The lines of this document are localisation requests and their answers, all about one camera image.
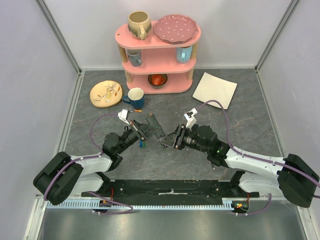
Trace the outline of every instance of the white wall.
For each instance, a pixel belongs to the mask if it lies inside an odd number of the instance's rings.
[[[320,1],[302,0],[261,69],[286,154],[320,175]],[[312,208],[320,226],[320,201]]]
[[[23,238],[77,75],[36,3],[0,7],[0,239]]]
[[[115,40],[134,11],[184,14],[202,29],[198,67],[255,66],[290,0],[45,0],[81,68],[121,68]]]

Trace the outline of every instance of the shelf tier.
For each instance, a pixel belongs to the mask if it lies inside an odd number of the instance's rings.
[[[144,94],[178,94],[187,91],[192,85],[192,79],[187,79],[187,73],[168,74],[168,81],[162,88],[154,88],[148,82],[148,75],[132,75],[132,83],[126,83],[129,89],[141,88]]]
[[[115,32],[115,40],[117,41],[118,45],[125,48],[125,49],[163,49],[163,48],[179,48],[179,47],[188,47],[196,42],[198,42],[200,35],[201,35],[201,29],[198,26],[198,31],[196,32],[195,36],[183,43],[183,44],[169,44],[166,42],[163,42],[158,38],[158,36],[155,34],[154,26],[157,21],[152,21],[152,29],[150,34],[146,37],[145,40],[137,39],[132,36],[132,34],[129,32],[128,25],[124,24],[121,27],[117,29]]]
[[[196,59],[179,63],[175,48],[142,49],[141,66],[132,66],[130,61],[123,62],[123,68],[133,75],[185,73],[194,68]]]

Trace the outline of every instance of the beige mug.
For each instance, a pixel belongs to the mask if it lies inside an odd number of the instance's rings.
[[[128,29],[132,35],[141,40],[145,40],[151,31],[151,21],[144,11],[135,11],[129,15]]]

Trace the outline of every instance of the gray floor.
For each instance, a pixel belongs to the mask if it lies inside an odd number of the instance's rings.
[[[253,69],[207,69],[195,70],[191,88],[180,94],[146,95],[143,112],[134,112],[129,119],[146,123],[149,113],[154,113],[166,134],[171,133],[180,123],[186,123],[184,112],[198,107],[201,102],[192,98],[204,72],[231,82],[238,83],[227,110],[230,120],[230,137],[233,145],[263,155],[279,156],[266,105]],[[66,152],[71,155],[88,155],[97,152],[91,144],[89,131],[94,121],[106,113],[118,113],[122,108],[132,109],[126,103],[110,108],[97,108],[89,99],[92,87],[105,80],[115,80],[128,93],[123,70],[86,71],[80,96],[75,109]],[[226,124],[220,109],[203,107],[196,115],[197,123],[210,125],[222,141],[226,141]],[[121,134],[125,124],[117,117],[102,118],[93,130],[93,137],[102,145],[106,134]],[[207,156],[195,150],[166,149],[157,143],[155,137],[146,142],[146,148],[136,143],[123,154],[123,161],[114,171],[108,172],[112,179],[231,179],[234,170],[210,166]]]
[[[146,95],[142,113],[132,113],[129,119],[145,122],[153,112],[168,134],[179,123],[183,114],[201,102],[192,94],[204,72],[238,83],[227,110],[232,143],[244,150],[279,156],[276,139],[253,69],[195,70],[191,89],[181,94]],[[119,103],[110,108],[92,106],[89,93],[98,82],[115,80],[128,92],[124,71],[87,71],[76,106],[66,152],[70,155],[89,155],[97,152],[91,144],[89,130],[95,119],[106,113],[118,113],[131,108]],[[197,123],[210,125],[219,139],[226,141],[226,127],[220,109],[205,106],[197,115]],[[94,140],[101,145],[106,134],[121,134],[124,123],[116,117],[105,117],[94,128]],[[217,167],[213,170],[206,155],[194,150],[163,150],[155,137],[146,148],[138,144],[123,154],[117,169],[108,172],[113,179],[220,179],[229,180],[234,170]],[[265,202],[252,201],[252,210],[261,209]],[[98,216],[86,210],[47,209],[39,240],[302,240],[297,208],[272,202],[268,211],[254,216],[235,217],[225,211],[140,211],[133,214]]]

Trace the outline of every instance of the pink plate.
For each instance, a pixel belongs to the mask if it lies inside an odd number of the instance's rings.
[[[181,14],[164,16],[154,25],[154,33],[168,44],[183,44],[192,39],[197,31],[197,23]]]

